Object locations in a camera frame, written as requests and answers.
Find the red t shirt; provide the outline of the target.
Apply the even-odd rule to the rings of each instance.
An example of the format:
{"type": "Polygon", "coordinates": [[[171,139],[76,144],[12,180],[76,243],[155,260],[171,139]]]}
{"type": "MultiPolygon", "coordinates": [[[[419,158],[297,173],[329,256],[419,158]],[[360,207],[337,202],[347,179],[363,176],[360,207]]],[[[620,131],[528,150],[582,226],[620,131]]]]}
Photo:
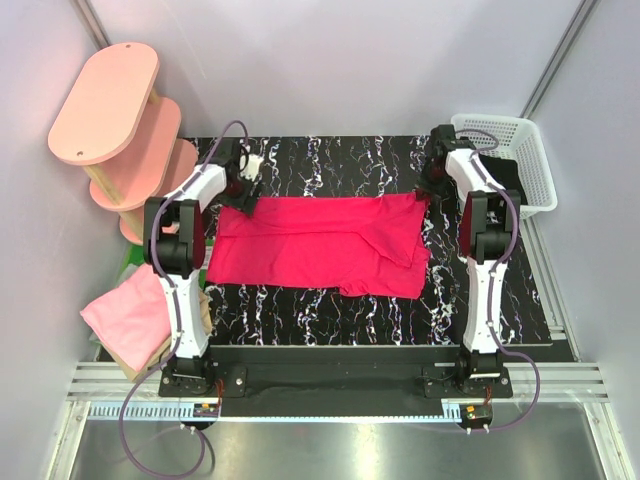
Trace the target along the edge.
{"type": "Polygon", "coordinates": [[[416,299],[430,259],[422,238],[428,207],[413,193],[266,197],[252,215],[225,207],[206,279],[416,299]]]}

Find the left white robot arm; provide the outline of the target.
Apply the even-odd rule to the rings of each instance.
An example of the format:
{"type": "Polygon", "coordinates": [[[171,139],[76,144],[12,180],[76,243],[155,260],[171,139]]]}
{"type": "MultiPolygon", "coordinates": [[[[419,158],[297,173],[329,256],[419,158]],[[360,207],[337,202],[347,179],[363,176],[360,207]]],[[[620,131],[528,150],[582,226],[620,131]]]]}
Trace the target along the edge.
{"type": "Polygon", "coordinates": [[[252,215],[261,194],[260,168],[261,162],[250,158],[246,140],[219,138],[184,182],[144,204],[144,260],[159,277],[171,329],[159,386],[162,397],[207,396],[223,388],[200,306],[200,269],[206,256],[203,213],[220,203],[252,215]]]}

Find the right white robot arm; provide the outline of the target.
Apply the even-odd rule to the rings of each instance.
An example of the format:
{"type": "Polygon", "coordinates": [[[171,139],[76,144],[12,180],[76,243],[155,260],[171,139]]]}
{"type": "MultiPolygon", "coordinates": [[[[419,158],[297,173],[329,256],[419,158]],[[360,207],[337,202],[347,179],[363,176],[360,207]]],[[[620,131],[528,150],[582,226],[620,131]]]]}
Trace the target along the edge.
{"type": "Polygon", "coordinates": [[[440,396],[458,392],[487,401],[513,395],[498,333],[504,277],[518,240],[521,196],[506,189],[482,164],[483,149],[468,137],[479,132],[457,132],[451,124],[431,130],[416,198],[432,200],[443,195],[447,183],[455,185],[462,206],[458,244],[469,275],[467,322],[459,353],[451,372],[431,383],[440,396]]]}

